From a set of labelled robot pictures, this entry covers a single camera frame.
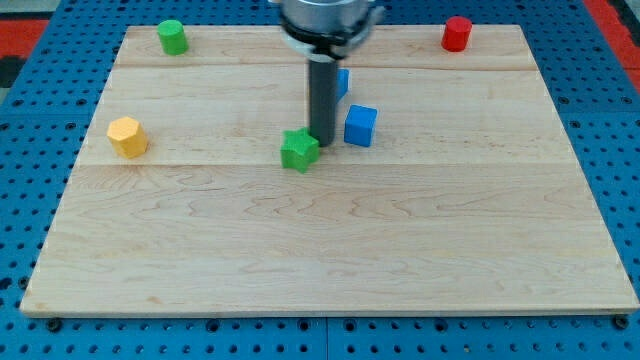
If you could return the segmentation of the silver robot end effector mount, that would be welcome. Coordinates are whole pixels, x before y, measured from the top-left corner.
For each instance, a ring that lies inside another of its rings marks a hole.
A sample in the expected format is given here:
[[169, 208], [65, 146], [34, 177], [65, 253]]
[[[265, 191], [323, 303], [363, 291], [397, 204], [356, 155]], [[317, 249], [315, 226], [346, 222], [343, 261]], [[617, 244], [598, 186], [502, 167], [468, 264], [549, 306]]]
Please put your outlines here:
[[370, 0], [278, 0], [282, 39], [306, 58], [347, 58], [370, 37], [385, 8]]

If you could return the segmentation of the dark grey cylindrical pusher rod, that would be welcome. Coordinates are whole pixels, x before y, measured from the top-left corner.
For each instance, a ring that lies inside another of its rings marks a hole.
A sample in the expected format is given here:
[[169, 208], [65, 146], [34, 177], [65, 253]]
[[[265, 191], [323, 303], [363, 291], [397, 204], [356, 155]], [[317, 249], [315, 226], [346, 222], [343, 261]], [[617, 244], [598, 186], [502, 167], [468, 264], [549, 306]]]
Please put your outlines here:
[[320, 147], [335, 138], [338, 70], [337, 62], [308, 61], [309, 132]]

